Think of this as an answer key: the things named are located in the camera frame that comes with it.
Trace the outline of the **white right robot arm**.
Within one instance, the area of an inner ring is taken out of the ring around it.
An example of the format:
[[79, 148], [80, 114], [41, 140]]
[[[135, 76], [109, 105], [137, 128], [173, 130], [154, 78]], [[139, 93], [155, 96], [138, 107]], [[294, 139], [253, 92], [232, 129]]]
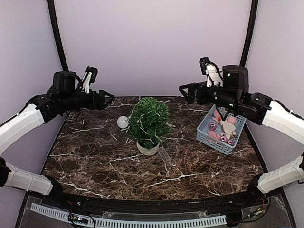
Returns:
[[[247, 120], [268, 128], [272, 134], [279, 133], [278, 140], [274, 135], [265, 144], [266, 149], [274, 152], [276, 149], [287, 149], [289, 144], [304, 146], [304, 119], [282, 102], [263, 93], [249, 92], [249, 72], [245, 67], [236, 65], [223, 66], [220, 73], [217, 68], [211, 70], [202, 68], [207, 81], [190, 83], [179, 87], [179, 91], [191, 104], [196, 99], [198, 104], [213, 103], [224, 107], [233, 114], [238, 114]], [[293, 161], [287, 161], [281, 167], [260, 174], [252, 182], [242, 196], [247, 206], [253, 206], [260, 200], [262, 194], [267, 194], [280, 187], [294, 182], [304, 182], [304, 154], [297, 156], [288, 152], [280, 152]]]

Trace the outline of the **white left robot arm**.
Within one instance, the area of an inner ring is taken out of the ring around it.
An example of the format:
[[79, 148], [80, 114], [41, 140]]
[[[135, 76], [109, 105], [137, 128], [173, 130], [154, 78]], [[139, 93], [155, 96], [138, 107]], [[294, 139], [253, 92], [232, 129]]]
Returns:
[[52, 86], [44, 94], [30, 98], [25, 106], [0, 125], [0, 185], [26, 192], [48, 196], [57, 207], [67, 203], [63, 188], [53, 177], [36, 174], [17, 167], [7, 161], [5, 152], [25, 143], [31, 131], [63, 116], [72, 110], [82, 108], [104, 110], [114, 95], [105, 91], [95, 91], [90, 85], [95, 82], [98, 70], [87, 67], [83, 77], [73, 71], [59, 71], [53, 76]]

